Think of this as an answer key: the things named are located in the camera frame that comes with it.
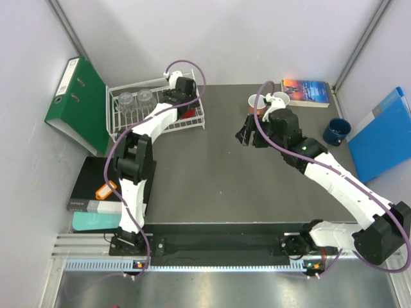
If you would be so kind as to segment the light blue ceramic mug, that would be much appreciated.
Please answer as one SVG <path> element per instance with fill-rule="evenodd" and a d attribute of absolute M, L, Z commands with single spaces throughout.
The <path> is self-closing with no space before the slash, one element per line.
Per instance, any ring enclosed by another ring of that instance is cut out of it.
<path fill-rule="evenodd" d="M 285 92 L 275 92 L 274 97 L 283 100 L 286 107 L 290 104 L 290 97 Z"/>

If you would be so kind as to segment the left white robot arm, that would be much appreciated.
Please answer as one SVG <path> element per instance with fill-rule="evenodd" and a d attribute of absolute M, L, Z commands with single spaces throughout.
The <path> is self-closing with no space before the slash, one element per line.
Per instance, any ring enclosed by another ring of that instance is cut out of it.
<path fill-rule="evenodd" d="M 178 74 L 169 78 L 169 84 L 154 110 L 126 134 L 118 135 L 112 165 L 119 178 L 123 209 L 110 255 L 147 252 L 142 229 L 157 164 L 153 143 L 169 125 L 198 106 L 194 79 Z"/>

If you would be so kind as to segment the red ceramic mug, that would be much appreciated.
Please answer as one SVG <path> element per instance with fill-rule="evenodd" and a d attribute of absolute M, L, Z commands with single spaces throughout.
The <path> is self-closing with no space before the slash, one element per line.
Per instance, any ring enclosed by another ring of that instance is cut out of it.
<path fill-rule="evenodd" d="M 196 116 L 196 108 L 189 109 L 187 112 L 181 115 L 181 119 L 189 119 Z"/>

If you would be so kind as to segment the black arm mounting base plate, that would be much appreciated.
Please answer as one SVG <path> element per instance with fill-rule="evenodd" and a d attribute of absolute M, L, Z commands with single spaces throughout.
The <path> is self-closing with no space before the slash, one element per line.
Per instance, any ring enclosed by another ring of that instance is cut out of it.
<path fill-rule="evenodd" d="M 314 255 L 324 260 L 334 248 L 308 248 L 302 223 L 149 223 L 144 226 L 151 265 L 286 265 Z"/>

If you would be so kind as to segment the dark blue ceramic mug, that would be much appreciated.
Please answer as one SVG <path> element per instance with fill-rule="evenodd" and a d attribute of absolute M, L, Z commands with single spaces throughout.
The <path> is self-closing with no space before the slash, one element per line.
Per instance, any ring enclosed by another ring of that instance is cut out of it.
<path fill-rule="evenodd" d="M 350 132 L 351 125 L 348 121 L 342 118 L 334 118 L 326 126 L 322 137 L 327 144 L 340 146 Z"/>

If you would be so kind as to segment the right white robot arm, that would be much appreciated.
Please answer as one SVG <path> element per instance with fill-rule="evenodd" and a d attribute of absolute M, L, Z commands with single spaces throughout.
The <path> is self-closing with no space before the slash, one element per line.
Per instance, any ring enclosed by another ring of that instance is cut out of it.
<path fill-rule="evenodd" d="M 263 117 L 249 114 L 236 138 L 244 146 L 271 146 L 280 151 L 288 165 L 319 184 L 355 218 L 355 223 L 314 219 L 304 225 L 299 239 L 304 252 L 313 254 L 326 246 L 343 248 L 379 266 L 403 245 L 410 246 L 410 207 L 372 192 L 319 141 L 303 136 L 291 110 L 277 109 Z"/>

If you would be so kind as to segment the pink ceramic mug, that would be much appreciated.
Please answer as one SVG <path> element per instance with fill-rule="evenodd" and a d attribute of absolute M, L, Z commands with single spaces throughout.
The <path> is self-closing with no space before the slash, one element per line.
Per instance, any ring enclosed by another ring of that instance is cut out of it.
<path fill-rule="evenodd" d="M 267 105 L 265 97 L 263 95 L 253 94 L 248 98 L 248 114 L 254 114 L 254 107 L 256 107 L 256 114 L 258 117 L 262 117 L 266 110 Z"/>

